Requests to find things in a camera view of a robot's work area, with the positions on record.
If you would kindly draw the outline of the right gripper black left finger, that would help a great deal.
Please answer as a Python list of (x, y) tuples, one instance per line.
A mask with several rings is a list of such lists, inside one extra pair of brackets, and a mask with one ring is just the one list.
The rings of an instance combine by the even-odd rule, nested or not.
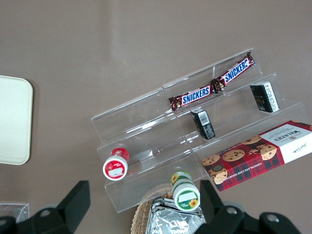
[(2, 234), (73, 234), (90, 208), (90, 184), (79, 181), (56, 206), (38, 211), (17, 223), (12, 216), (0, 218)]

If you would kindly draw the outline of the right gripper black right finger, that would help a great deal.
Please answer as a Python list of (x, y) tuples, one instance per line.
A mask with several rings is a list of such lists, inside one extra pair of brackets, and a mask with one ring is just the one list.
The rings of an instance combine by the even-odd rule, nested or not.
[(196, 234), (299, 234), (300, 231), (284, 215), (262, 213), (258, 219), (233, 205), (224, 205), (212, 183), (200, 181), (200, 206), (206, 223)]

